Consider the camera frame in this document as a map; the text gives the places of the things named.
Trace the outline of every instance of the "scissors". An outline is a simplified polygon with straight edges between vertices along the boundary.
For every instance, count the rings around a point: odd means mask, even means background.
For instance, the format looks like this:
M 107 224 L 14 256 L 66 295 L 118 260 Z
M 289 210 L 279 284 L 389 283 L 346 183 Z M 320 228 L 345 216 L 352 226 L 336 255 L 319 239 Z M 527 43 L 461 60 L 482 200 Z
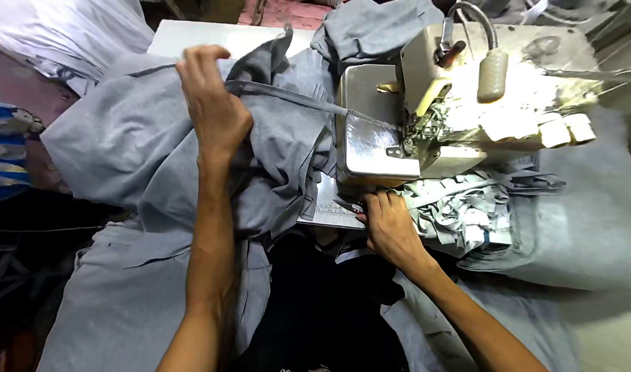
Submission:
M 355 215 L 365 215 L 364 208 L 359 203 L 350 203 L 342 200 L 334 200 L 336 204 L 340 205 L 345 210 L 349 210 Z

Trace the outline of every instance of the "fabric pile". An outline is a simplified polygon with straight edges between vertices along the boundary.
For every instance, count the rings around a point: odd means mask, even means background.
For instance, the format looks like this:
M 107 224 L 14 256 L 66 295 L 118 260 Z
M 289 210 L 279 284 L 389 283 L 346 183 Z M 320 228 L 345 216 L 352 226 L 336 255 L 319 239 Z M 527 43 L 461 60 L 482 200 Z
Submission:
M 597 139 L 543 149 L 541 172 L 566 180 L 560 195 L 511 195 L 509 246 L 471 251 L 458 266 L 576 289 L 631 288 L 631 155 L 620 113 L 589 113 Z
M 153 38 L 139 0 L 0 1 L 0 45 L 83 96 L 113 61 Z
M 532 157 L 502 165 L 499 170 L 475 169 L 445 179 L 420 179 L 402 186 L 399 195 L 424 238 L 457 258 L 487 244 L 508 244 L 510 195 L 554 195 L 566 183 L 554 174 L 537 172 Z
M 441 20 L 427 1 L 353 0 L 329 13 L 312 47 L 292 58 L 285 57 L 287 30 L 237 61 L 219 63 L 226 87 L 255 122 L 230 171 L 238 235 L 286 232 L 316 201 L 320 172 L 333 174 L 333 111 L 341 112 L 331 105 L 338 80 L 331 67 L 393 54 L 426 24 Z M 184 314 L 198 144 L 174 65 L 155 55 L 124 56 L 42 135 L 76 197 L 134 208 L 138 218 L 109 224 L 77 255 L 39 371 L 152 370 Z M 249 347 L 259 327 L 272 273 L 257 241 L 241 241 L 236 257 L 241 284 L 232 356 Z M 411 295 L 383 305 L 380 314 L 410 370 L 445 371 L 455 361 L 474 370 L 432 302 L 414 284 L 400 284 Z M 579 370 L 555 304 L 515 294 L 475 299 L 548 368 Z M 522 309 L 520 316 L 515 309 Z M 452 349 L 433 350 L 433 338 Z M 557 351 L 569 357 L 552 358 Z

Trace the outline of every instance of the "white table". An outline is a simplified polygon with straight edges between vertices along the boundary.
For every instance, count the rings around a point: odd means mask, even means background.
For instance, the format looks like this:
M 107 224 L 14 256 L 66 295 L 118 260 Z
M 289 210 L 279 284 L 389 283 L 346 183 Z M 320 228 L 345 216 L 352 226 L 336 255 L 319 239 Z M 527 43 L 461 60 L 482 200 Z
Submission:
M 247 26 L 212 22 L 162 20 L 147 52 L 165 57 L 180 57 L 183 49 L 199 44 L 217 44 L 238 59 L 283 32 L 278 27 Z M 292 57 L 309 47 L 313 30 L 293 30 L 286 55 Z

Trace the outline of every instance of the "table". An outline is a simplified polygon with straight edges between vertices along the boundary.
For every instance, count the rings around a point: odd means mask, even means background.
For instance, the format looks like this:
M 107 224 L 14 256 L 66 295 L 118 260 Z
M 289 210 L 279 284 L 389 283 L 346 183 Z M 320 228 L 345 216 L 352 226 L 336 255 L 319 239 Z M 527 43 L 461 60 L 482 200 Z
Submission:
M 278 27 L 247 26 L 212 22 L 162 20 L 148 47 L 147 53 L 178 58 L 183 49 L 199 44 L 219 44 L 240 58 L 254 48 L 283 32 Z M 293 38 L 286 55 L 291 57 L 309 47 L 313 30 L 293 30 Z M 354 213 L 340 207 L 333 200 L 338 193 L 336 180 L 322 173 L 318 183 L 318 205 L 313 220 L 298 218 L 298 223 L 340 228 L 363 229 Z

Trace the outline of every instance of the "blue striped fabric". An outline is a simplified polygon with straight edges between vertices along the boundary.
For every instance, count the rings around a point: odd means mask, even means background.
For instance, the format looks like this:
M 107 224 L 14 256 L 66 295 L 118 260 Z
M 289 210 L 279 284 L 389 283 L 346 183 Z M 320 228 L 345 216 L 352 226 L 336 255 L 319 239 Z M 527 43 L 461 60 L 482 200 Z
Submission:
M 7 131 L 1 134 L 1 127 L 17 128 L 14 113 L 17 107 L 0 103 L 0 200 L 22 193 L 29 187 L 29 173 L 24 167 L 26 152 L 24 149 L 24 133 Z

